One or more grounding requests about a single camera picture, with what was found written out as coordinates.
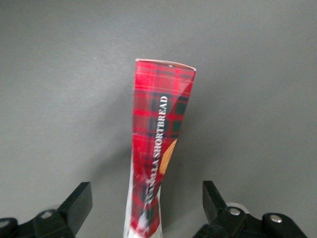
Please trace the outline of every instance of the gray surface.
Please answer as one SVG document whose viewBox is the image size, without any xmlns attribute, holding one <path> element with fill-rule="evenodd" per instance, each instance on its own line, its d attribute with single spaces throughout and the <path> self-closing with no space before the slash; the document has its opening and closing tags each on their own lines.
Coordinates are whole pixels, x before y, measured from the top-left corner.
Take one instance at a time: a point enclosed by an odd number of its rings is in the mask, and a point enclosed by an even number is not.
<svg viewBox="0 0 317 238">
<path fill-rule="evenodd" d="M 206 222 L 201 186 L 256 217 L 317 217 L 317 1 L 1 1 L 0 216 L 92 182 L 78 238 L 121 237 L 134 59 L 197 68 L 162 187 L 164 237 Z"/>
</svg>

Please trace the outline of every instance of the gray background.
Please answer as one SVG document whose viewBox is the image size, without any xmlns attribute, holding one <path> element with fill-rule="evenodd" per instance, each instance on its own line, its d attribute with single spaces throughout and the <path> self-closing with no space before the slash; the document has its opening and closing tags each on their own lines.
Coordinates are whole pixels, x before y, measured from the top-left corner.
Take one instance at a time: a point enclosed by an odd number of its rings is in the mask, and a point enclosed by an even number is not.
<svg viewBox="0 0 317 238">
<path fill-rule="evenodd" d="M 77 237 L 121 237 L 135 58 L 197 68 L 162 186 L 164 237 L 207 220 L 202 181 L 316 237 L 317 1 L 1 1 L 0 216 L 91 181 Z"/>
</svg>

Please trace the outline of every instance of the metal screw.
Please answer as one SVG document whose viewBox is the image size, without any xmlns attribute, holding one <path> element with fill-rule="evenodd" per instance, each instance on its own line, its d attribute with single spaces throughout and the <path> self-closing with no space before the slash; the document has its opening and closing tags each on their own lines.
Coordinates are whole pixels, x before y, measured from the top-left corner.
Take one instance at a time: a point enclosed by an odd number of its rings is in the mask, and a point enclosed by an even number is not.
<svg viewBox="0 0 317 238">
<path fill-rule="evenodd" d="M 0 222 L 0 228 L 6 227 L 7 225 L 9 225 L 10 221 L 9 220 L 5 220 Z"/>
<path fill-rule="evenodd" d="M 276 222 L 276 223 L 281 223 L 282 222 L 282 218 L 280 218 L 277 215 L 270 215 L 269 218 L 271 219 L 271 221 Z"/>
<path fill-rule="evenodd" d="M 46 211 L 41 215 L 41 218 L 46 219 L 46 218 L 49 218 L 51 215 L 52 215 L 52 212 Z"/>
<path fill-rule="evenodd" d="M 240 215 L 240 211 L 238 210 L 238 209 L 236 209 L 236 208 L 230 208 L 229 209 L 229 212 L 233 215 L 233 216 L 239 216 Z"/>
</svg>

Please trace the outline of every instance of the red tartan packaging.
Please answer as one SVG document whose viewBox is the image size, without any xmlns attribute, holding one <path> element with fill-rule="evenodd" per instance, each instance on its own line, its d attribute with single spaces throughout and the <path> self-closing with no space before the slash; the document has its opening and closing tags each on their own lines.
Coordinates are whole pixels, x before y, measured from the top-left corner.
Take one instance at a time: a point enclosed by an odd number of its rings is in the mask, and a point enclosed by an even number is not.
<svg viewBox="0 0 317 238">
<path fill-rule="evenodd" d="M 160 184 L 177 141 L 196 70 L 137 59 L 131 174 L 124 238 L 161 238 Z"/>
</svg>

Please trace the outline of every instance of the plaid pattern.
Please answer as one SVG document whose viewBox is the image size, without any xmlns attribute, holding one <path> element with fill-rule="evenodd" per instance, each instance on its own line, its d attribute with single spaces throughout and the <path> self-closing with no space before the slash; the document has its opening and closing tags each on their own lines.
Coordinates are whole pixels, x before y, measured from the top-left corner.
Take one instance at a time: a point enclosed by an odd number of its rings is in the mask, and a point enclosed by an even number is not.
<svg viewBox="0 0 317 238">
<path fill-rule="evenodd" d="M 184 118 L 186 105 L 192 89 L 195 70 L 156 61 L 137 61 L 133 108 L 133 192 L 132 228 L 144 238 L 149 238 L 160 224 L 159 197 L 157 196 L 163 175 L 157 170 L 156 183 L 151 204 L 146 204 L 149 190 L 155 135 L 160 109 L 160 98 L 168 98 L 164 122 L 163 143 L 159 165 L 163 153 L 178 137 Z M 146 214 L 147 227 L 139 224 Z"/>
</svg>

